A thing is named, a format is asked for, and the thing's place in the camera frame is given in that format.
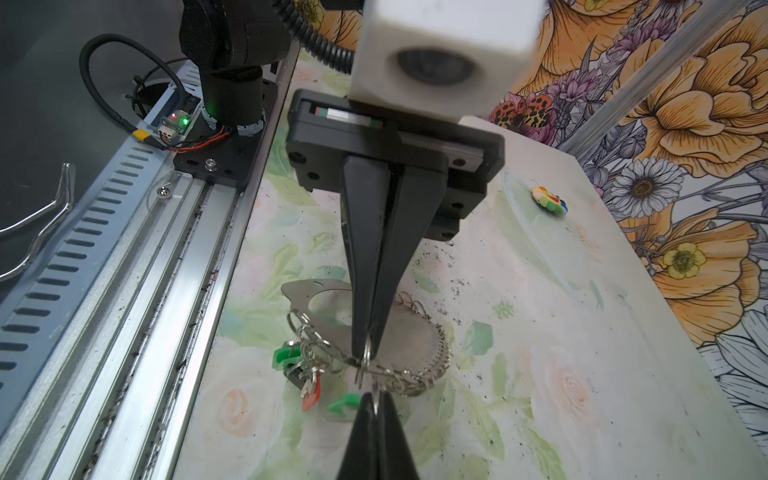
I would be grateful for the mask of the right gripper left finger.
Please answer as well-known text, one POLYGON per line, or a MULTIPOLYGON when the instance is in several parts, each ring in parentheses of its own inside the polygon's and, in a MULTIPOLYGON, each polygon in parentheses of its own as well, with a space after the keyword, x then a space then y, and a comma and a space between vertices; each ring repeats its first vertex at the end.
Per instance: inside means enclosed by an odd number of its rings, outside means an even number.
POLYGON ((378 422, 373 395, 362 396, 345 453, 337 473, 339 480, 378 478, 378 422))

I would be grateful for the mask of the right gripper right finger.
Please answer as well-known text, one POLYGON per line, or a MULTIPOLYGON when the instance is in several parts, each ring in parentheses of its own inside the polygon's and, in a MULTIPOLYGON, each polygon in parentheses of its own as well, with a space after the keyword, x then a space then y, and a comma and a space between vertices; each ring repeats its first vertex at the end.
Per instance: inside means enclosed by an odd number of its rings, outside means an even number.
POLYGON ((380 392, 376 408, 377 479, 419 480, 393 396, 380 392))

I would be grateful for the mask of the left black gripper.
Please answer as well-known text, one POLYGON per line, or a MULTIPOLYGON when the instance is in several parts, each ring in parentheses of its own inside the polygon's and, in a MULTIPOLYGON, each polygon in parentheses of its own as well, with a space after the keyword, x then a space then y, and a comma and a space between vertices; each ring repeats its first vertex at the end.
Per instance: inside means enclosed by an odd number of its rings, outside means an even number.
POLYGON ((504 139, 307 89, 293 94, 288 125, 285 150, 299 184, 308 191, 341 190, 352 354, 373 360, 420 241, 458 234, 504 165, 504 139), (414 167, 396 176, 389 190, 390 170, 378 161, 414 167))

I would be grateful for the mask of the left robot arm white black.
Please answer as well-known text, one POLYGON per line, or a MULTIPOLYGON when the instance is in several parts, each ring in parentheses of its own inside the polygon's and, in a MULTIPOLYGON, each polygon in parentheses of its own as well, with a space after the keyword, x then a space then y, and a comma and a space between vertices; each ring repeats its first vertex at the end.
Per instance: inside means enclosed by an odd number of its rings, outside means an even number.
MULTIPOLYGON (((182 51, 199 67, 205 106, 237 127, 262 113, 261 69, 298 41, 343 73, 364 55, 323 37, 291 1, 188 1, 182 51)), ((299 90, 286 150, 299 184, 336 192, 353 294, 351 348, 379 350, 396 289, 423 239, 449 241, 504 164, 501 135, 299 90)))

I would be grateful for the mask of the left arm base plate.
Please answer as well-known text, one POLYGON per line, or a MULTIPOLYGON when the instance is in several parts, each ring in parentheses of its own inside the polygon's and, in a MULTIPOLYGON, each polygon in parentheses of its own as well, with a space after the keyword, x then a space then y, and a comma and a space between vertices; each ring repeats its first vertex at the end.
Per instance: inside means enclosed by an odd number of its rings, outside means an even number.
POLYGON ((267 120, 275 106, 278 86, 271 80, 262 81, 263 110, 261 130, 245 136, 235 130, 224 139, 188 153, 173 157, 174 169, 202 179, 242 190, 249 182, 256 156, 266 132, 267 120))

